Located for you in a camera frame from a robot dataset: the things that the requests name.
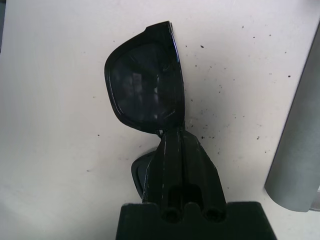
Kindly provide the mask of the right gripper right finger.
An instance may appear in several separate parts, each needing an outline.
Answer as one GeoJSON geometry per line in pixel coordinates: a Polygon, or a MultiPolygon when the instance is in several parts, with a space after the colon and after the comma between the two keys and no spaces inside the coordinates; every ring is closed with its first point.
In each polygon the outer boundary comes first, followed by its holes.
{"type": "Polygon", "coordinates": [[[183,191],[186,203],[201,209],[225,209],[226,200],[217,168],[196,136],[182,131],[183,191]]]}

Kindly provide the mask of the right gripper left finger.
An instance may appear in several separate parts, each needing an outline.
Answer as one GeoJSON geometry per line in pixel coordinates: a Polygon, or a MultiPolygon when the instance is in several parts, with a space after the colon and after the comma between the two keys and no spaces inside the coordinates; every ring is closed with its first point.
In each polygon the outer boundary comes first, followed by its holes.
{"type": "Polygon", "coordinates": [[[166,132],[148,164],[142,202],[160,211],[183,210],[183,128],[166,132]]]}

